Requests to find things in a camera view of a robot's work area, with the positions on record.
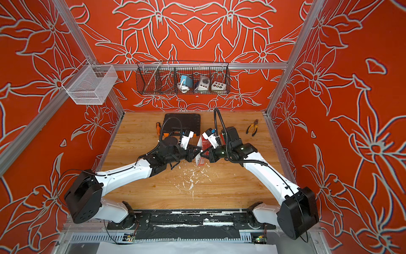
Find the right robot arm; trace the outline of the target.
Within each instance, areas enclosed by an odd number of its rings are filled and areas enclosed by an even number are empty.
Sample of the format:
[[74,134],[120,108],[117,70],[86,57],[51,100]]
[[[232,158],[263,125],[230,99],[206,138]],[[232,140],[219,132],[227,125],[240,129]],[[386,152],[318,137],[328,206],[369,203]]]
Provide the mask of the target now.
[[211,146],[200,153],[215,163],[224,159],[251,172],[275,197],[279,208],[259,203],[251,207],[259,223],[275,225],[286,236],[309,242],[308,231],[319,222],[316,195],[309,188],[301,188],[272,167],[250,143],[244,144],[234,127],[226,127],[218,108],[214,109],[215,129],[203,136]]

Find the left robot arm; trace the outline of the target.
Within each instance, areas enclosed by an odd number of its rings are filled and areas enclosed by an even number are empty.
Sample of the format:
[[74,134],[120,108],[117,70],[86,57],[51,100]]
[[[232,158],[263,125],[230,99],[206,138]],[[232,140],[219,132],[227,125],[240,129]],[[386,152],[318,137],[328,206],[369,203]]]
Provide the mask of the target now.
[[201,151],[201,147],[189,144],[186,136],[181,140],[166,137],[150,152],[139,156],[135,163],[98,173],[82,171],[64,195],[73,222],[81,224],[98,219],[114,222],[124,229],[131,228],[136,224],[136,215],[130,204],[109,201],[105,195],[129,183],[153,177],[167,167],[173,168],[182,160],[192,162]]

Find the red ruler set package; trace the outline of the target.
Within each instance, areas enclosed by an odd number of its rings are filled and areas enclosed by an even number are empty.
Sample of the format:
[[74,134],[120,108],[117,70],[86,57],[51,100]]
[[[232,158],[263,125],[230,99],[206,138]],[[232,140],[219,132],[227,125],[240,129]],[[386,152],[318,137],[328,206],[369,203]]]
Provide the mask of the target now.
[[203,135],[201,135],[201,137],[199,138],[197,146],[199,146],[201,148],[201,150],[200,150],[200,153],[195,158],[196,166],[204,166],[208,162],[208,159],[206,159],[206,158],[204,158],[202,156],[202,152],[205,149],[208,149],[209,147],[211,147],[211,143],[209,142],[209,140],[204,138]]

